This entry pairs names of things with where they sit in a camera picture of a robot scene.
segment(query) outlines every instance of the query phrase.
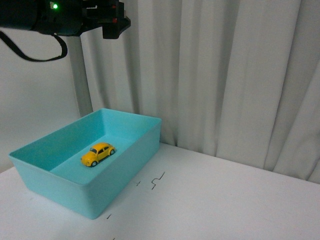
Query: yellow toy car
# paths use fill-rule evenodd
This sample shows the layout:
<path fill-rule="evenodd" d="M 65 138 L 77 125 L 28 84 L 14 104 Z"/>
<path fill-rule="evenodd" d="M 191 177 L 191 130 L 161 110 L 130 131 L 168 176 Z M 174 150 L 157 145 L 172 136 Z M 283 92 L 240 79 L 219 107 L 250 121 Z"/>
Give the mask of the yellow toy car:
<path fill-rule="evenodd" d="M 106 157 L 114 154 L 115 147 L 106 142 L 100 142 L 90 148 L 90 151 L 81 157 L 81 163 L 87 167 L 94 167 Z"/>

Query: light blue plastic bin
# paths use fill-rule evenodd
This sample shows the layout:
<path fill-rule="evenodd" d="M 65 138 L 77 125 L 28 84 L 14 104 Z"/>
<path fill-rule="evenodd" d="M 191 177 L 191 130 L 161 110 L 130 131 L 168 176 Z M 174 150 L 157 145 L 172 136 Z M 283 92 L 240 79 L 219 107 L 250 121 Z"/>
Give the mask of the light blue plastic bin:
<path fill-rule="evenodd" d="M 25 185 L 97 218 L 159 149 L 161 119 L 100 109 L 9 154 Z M 95 167 L 81 156 L 99 142 L 116 151 Z"/>

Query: white curtain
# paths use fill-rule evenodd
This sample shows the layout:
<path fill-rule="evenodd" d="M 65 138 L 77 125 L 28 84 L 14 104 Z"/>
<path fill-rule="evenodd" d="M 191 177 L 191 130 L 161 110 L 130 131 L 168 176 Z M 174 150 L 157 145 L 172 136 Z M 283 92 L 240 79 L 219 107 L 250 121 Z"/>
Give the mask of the white curtain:
<path fill-rule="evenodd" d="M 320 1 L 124 3 L 118 40 L 81 36 L 94 110 L 156 116 L 164 143 L 320 183 Z"/>

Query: white table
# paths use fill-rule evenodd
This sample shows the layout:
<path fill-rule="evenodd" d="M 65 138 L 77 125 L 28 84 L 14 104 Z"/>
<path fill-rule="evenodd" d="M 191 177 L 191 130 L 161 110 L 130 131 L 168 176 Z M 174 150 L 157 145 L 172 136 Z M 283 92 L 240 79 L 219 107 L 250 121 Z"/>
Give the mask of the white table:
<path fill-rule="evenodd" d="M 15 168 L 0 189 L 1 240 L 320 239 L 320 185 L 166 144 L 95 220 Z"/>

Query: black strap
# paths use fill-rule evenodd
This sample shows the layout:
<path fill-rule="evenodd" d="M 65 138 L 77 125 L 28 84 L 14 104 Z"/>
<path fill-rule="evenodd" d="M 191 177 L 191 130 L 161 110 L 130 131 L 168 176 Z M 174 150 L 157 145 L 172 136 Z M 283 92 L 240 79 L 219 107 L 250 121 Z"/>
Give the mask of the black strap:
<path fill-rule="evenodd" d="M 2 41 L 4 41 L 4 43 L 12 51 L 14 51 L 19 57 L 23 58 L 24 60 L 30 61 L 30 62 L 49 62 L 49 61 L 62 59 L 65 56 L 67 56 L 68 48 L 67 48 L 67 44 L 65 43 L 65 41 L 63 41 L 62 38 L 59 37 L 58 35 L 52 34 L 51 36 L 54 37 L 59 42 L 59 44 L 61 45 L 61 55 L 53 57 L 53 58 L 50 58 L 50 59 L 47 59 L 47 60 L 40 60 L 40 59 L 31 58 L 31 57 L 28 57 L 27 55 L 25 55 L 20 50 L 20 48 L 3 31 L 0 31 L 0 39 Z"/>

